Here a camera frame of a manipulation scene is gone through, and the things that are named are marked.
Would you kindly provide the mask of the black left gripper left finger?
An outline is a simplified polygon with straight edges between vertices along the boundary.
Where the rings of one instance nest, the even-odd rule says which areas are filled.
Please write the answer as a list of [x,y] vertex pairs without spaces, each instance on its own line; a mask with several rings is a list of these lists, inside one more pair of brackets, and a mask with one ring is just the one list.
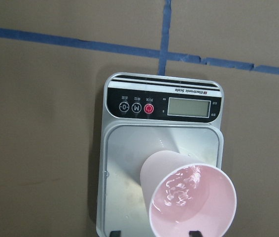
[[121,237],[122,235],[122,229],[120,226],[115,226],[110,231],[110,237]]

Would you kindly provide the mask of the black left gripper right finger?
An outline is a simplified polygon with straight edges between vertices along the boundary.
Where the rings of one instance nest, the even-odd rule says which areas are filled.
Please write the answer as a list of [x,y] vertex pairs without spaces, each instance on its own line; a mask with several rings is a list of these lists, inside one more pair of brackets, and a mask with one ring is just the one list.
[[201,230],[197,226],[190,227],[189,229],[189,236],[190,237],[201,237]]

